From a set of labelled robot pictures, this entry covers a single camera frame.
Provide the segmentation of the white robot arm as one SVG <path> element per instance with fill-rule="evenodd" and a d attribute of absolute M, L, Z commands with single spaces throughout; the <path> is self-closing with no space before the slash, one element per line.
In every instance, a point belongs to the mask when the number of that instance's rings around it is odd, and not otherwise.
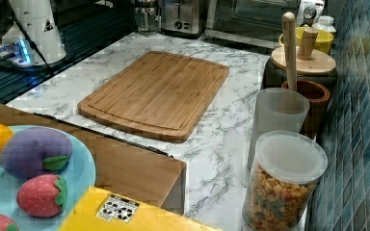
<path fill-rule="evenodd" d="M 2 37 L 14 43 L 19 54 L 12 59 L 21 67 L 54 64 L 66 56 L 50 0 L 9 0 L 13 26 Z"/>

